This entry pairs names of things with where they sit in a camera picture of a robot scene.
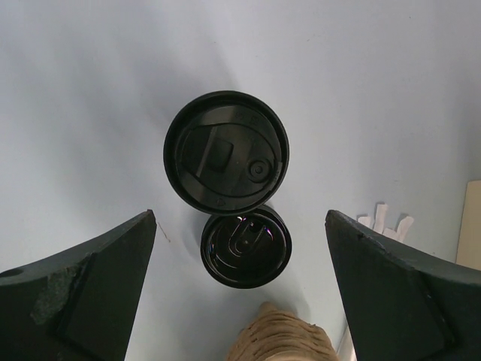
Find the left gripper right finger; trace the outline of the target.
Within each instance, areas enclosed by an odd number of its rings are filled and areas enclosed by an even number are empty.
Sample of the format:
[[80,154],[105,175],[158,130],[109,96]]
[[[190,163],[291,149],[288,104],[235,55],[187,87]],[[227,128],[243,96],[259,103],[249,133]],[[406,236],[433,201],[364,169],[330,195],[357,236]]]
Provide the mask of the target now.
[[480,272],[330,210],[328,248],[359,360],[478,360]]

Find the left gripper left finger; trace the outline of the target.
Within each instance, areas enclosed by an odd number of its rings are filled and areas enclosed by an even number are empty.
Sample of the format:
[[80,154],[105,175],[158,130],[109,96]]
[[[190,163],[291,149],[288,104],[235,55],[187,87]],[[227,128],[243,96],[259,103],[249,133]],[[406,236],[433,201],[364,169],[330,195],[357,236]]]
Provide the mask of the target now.
[[1,273],[3,360],[123,360],[156,237],[147,210]]

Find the kraft paper takeout bag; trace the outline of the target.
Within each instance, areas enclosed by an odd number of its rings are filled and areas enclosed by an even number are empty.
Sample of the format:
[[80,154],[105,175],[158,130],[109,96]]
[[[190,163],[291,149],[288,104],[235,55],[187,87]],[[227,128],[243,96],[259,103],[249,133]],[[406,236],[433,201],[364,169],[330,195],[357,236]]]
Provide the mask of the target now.
[[480,270],[481,183],[470,181],[465,193],[456,263]]

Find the brown pulp cup carrier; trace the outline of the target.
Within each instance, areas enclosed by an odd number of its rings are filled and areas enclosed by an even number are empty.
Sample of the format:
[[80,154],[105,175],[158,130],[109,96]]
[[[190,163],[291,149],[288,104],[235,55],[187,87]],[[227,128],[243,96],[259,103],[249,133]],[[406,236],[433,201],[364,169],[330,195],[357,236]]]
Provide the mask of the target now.
[[271,302],[259,307],[231,346],[227,360],[337,360],[325,330]]

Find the black coffee cup lid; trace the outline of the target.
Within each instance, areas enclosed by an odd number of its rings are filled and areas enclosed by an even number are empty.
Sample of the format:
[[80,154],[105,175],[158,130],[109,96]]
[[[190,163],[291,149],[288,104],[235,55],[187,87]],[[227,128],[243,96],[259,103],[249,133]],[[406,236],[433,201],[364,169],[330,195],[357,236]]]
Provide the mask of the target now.
[[183,201],[207,214],[238,215],[278,191],[289,164],[289,139],[262,100],[215,91],[177,113],[165,136],[163,162]]

